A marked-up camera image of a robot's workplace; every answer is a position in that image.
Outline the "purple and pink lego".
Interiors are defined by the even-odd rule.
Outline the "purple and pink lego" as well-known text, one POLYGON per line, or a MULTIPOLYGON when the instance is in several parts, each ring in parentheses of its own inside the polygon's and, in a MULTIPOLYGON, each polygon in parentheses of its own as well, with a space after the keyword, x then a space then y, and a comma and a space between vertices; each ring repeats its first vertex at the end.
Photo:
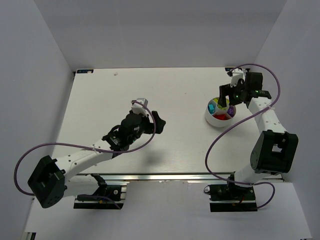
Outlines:
POLYGON ((226 112, 231 118, 233 118, 236 114, 236 107, 230 106, 226 112))

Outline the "white round divided container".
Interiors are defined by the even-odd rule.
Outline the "white round divided container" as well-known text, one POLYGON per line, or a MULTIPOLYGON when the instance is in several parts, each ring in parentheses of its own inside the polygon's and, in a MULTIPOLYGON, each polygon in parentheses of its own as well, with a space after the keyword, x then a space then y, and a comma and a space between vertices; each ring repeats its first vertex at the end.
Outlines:
POLYGON ((236 115, 236 107, 230 105, 230 101, 226 99, 226 107, 218 104, 218 97, 212 98, 206 107, 204 118, 208 124, 213 127, 223 128, 230 126, 236 115))

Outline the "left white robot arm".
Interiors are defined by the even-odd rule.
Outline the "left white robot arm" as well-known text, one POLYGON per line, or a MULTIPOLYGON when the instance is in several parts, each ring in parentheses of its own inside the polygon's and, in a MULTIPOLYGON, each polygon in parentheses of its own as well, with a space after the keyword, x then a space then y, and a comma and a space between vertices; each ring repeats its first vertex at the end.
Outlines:
POLYGON ((70 180, 82 171, 101 162, 129 153, 130 145, 143 134, 161 134, 166 121, 157 111, 150 115, 133 110, 91 147, 79 146, 78 152, 60 158, 42 157, 32 172, 28 186, 46 209, 67 196, 74 187, 70 180))

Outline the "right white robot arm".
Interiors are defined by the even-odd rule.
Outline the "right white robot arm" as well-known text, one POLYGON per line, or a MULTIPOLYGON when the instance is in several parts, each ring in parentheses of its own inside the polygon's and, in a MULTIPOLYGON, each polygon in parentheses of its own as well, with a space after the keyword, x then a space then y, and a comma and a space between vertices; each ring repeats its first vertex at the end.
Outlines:
POLYGON ((270 93, 262 89, 262 73, 233 71, 229 76, 231 82, 219 88, 218 104, 222 107, 246 104, 259 130, 250 162, 233 175, 235 184, 247 188, 268 176, 288 173, 299 139, 280 123, 270 93))

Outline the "pale green lego piece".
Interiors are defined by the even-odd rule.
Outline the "pale green lego piece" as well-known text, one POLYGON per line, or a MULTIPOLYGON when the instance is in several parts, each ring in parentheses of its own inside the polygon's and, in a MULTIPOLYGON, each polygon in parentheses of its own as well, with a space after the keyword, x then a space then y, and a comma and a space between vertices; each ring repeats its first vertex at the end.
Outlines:
POLYGON ((217 105, 217 108, 218 108, 220 111, 224 111, 224 112, 226 112, 226 111, 229 109, 228 106, 222 107, 221 105, 217 105))

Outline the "large cyan lego brick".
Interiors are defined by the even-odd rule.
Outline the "large cyan lego brick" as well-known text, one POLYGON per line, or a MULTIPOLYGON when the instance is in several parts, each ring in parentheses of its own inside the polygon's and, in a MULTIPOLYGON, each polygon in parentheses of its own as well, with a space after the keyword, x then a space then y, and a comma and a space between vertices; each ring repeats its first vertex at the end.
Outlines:
POLYGON ((214 114, 214 112, 215 112, 215 106, 214 106, 213 104, 209 104, 209 105, 207 106, 207 109, 208 109, 208 112, 209 112, 210 115, 213 115, 213 114, 214 114))

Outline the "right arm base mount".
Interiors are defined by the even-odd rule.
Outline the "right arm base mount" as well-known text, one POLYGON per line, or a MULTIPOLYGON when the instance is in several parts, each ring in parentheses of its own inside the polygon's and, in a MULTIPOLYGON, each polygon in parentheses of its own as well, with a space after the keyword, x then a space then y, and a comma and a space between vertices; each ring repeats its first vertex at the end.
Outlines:
POLYGON ((257 212, 253 187, 241 187, 234 183, 209 184, 203 192, 209 196, 212 213, 257 212))

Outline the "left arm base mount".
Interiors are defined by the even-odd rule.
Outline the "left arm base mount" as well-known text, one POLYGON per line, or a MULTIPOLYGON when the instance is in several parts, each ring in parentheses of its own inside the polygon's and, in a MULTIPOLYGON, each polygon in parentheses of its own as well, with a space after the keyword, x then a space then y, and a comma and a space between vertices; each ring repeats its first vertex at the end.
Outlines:
POLYGON ((125 200, 125 186, 107 183, 99 174, 92 173, 97 188, 91 194, 77 195, 73 204, 74 209, 85 210, 121 210, 125 200))

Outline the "red curved lego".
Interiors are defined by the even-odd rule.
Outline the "red curved lego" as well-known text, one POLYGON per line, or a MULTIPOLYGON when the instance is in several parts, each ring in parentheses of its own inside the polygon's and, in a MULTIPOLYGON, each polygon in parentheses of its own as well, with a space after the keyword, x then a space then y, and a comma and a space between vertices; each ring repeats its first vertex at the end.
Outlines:
POLYGON ((213 117, 221 121, 226 121, 229 119, 227 114, 218 114, 218 115, 214 115, 213 117))

